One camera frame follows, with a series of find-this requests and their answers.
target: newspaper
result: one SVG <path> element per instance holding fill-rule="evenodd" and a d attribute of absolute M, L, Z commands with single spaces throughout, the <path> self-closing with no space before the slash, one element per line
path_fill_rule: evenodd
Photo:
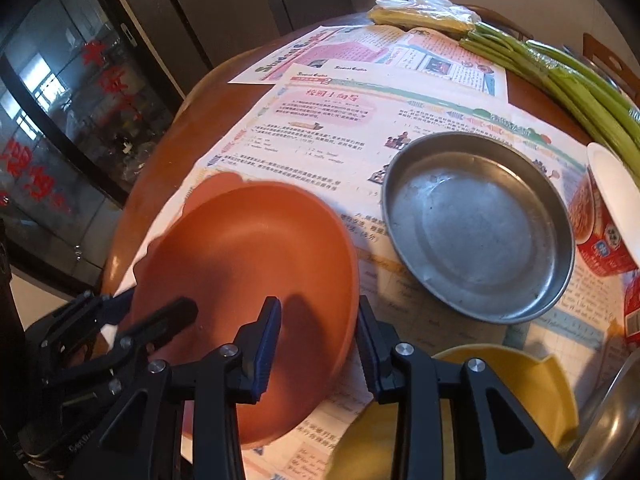
<path fill-rule="evenodd" d="M 586 148 L 560 130 L 480 92 L 426 74 L 369 67 L 363 72 L 294 64 L 271 91 L 206 153 L 152 223 L 136 255 L 180 216 L 193 187 L 219 171 L 289 182 L 316 193 L 342 218 L 358 253 L 360 286 L 376 317 L 429 354 L 471 343 L 505 344 L 536 356 L 556 354 L 578 404 L 628 355 L 623 291 L 628 276 L 595 276 L 576 253 L 569 287 L 540 318 L 487 324 L 446 307 L 402 265 L 381 220 L 386 165 L 407 142 L 440 131 L 500 140 L 529 157 L 565 201 L 585 173 Z M 129 267 L 119 291 L 135 283 Z M 320 479 L 332 449 L 370 401 L 352 349 L 334 392 L 294 430 L 244 450 L 248 480 Z M 183 453 L 190 457 L 190 441 Z"/>
<path fill-rule="evenodd" d="M 231 83 L 274 84 L 292 63 L 320 68 L 328 59 L 364 61 L 427 72 L 507 102 L 504 69 L 459 46 L 448 36 L 391 25 L 318 27 L 269 54 Z"/>

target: barcode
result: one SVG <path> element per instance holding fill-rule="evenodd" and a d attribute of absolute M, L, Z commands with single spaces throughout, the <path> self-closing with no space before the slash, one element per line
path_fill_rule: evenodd
<path fill-rule="evenodd" d="M 626 319 L 626 336 L 635 335 L 640 332 L 640 310 L 636 310 L 631 314 L 627 314 Z"/>

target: round table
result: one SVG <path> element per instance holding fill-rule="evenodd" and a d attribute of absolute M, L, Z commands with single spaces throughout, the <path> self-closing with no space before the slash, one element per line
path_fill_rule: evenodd
<path fill-rule="evenodd" d="M 180 187 L 194 163 L 272 88 L 270 85 L 229 84 L 228 81 L 273 50 L 318 25 L 366 23 L 371 21 L 364 14 L 350 14 L 297 30 L 229 59 L 193 88 L 129 195 L 104 269 L 104 293 L 113 294 L 117 290 L 151 223 Z M 511 72 L 507 72 L 507 83 L 512 105 L 552 124 L 583 144 L 590 141 L 574 119 L 535 86 Z"/>

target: wooden chair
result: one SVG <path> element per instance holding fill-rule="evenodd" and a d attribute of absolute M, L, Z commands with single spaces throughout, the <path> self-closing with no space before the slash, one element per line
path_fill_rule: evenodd
<path fill-rule="evenodd" d="M 585 32 L 582 54 L 604 70 L 636 105 L 640 105 L 640 78 L 615 53 Z"/>
<path fill-rule="evenodd" d="M 465 7 L 475 12 L 485 23 L 493 25 L 495 28 L 499 28 L 501 31 L 506 32 L 517 40 L 533 40 L 533 34 L 527 32 L 517 23 L 512 22 L 509 18 L 505 18 L 499 12 L 475 5 L 465 5 Z"/>

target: metal bowl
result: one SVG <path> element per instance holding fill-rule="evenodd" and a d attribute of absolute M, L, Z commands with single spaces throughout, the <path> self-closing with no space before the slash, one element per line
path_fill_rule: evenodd
<path fill-rule="evenodd" d="M 389 165 L 382 205 L 404 264 L 462 314 L 525 322 L 568 285 L 575 245 L 562 198 L 501 142 L 459 132 L 414 140 Z"/>

